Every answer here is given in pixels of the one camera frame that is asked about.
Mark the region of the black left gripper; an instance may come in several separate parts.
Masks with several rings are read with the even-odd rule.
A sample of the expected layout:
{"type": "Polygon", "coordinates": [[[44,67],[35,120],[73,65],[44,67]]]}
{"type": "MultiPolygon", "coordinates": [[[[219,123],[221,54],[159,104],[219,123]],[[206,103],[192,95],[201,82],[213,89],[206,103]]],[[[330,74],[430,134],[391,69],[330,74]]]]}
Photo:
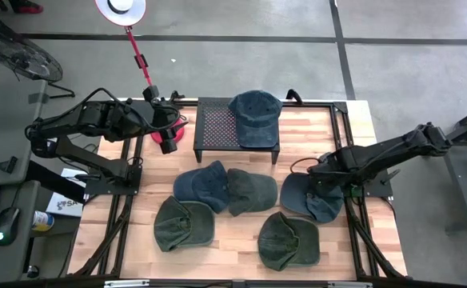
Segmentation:
{"type": "Polygon", "coordinates": [[[180,123],[179,105],[171,103],[163,104],[158,102],[158,88],[156,86],[148,86],[142,91],[142,100],[137,101],[137,112],[140,123],[140,134],[149,134],[154,131],[168,130],[180,123]],[[175,120],[166,125],[166,116],[169,120],[175,120]]]}

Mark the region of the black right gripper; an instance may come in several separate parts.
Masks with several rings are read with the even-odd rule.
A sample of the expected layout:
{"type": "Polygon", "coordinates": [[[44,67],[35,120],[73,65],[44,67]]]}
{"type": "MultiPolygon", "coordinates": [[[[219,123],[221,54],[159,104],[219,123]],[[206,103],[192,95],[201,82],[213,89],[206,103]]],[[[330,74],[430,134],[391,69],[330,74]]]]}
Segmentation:
{"type": "Polygon", "coordinates": [[[352,150],[337,150],[323,154],[317,164],[307,169],[309,175],[309,194],[322,197],[323,187],[334,186],[332,195],[343,195],[341,186],[353,182],[352,150]]]}

